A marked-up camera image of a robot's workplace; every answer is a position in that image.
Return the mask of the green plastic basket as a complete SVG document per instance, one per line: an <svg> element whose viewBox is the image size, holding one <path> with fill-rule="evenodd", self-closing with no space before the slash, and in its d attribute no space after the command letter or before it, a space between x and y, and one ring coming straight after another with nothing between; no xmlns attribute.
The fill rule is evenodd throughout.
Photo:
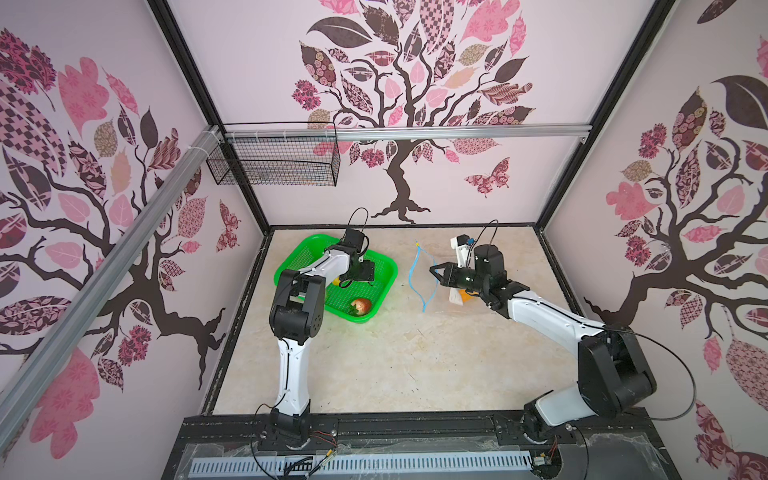
<svg viewBox="0 0 768 480"><path fill-rule="evenodd" d="M315 263L323 256L325 249L337 241L338 238L325 234L305 238L277 268L273 276L274 284L278 283L285 269L300 270ZM353 282L346 288L331 284L325 296L326 312L358 324L371 320L378 313L398 275L396 262L386 255L369 250L364 259L374 263L373 281ZM352 302L358 299L371 303L367 313L353 312Z"/></svg>

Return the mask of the clear zip top bag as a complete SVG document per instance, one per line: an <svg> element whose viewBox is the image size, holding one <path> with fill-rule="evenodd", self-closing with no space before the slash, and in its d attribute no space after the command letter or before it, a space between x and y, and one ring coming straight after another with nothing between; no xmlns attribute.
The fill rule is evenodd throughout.
<svg viewBox="0 0 768 480"><path fill-rule="evenodd" d="M435 257L420 242L415 243L415 255L407 271L407 285L416 295L420 303L420 310L426 313L431 303L444 287L431 273L430 268L437 266ZM466 289L450 287L447 299L451 304L463 306L473 297Z"/></svg>

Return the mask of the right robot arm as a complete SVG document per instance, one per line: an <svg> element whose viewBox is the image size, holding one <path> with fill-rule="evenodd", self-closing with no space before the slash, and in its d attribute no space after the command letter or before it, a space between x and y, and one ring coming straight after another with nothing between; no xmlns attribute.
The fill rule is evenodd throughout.
<svg viewBox="0 0 768 480"><path fill-rule="evenodd" d="M492 244L460 235L451 247L455 261L429 268L439 285L481 299L489 310L537 331L577 362L574 384L524 406L521 428L530 442L543 444L556 428L581 419L615 419L656 393L641 346L645 335L576 315L508 278L503 253Z"/></svg>

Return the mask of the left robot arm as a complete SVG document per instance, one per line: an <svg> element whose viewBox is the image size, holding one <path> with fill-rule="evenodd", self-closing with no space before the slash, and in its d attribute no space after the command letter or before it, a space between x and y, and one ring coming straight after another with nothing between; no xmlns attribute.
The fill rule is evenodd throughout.
<svg viewBox="0 0 768 480"><path fill-rule="evenodd" d="M324 318L327 287L369 282L375 265L365 258L367 235L348 228L322 256L300 269L280 273L268 321L279 348L278 393L269 412L270 429L305 445L310 437L311 399L308 385L310 346Z"/></svg>

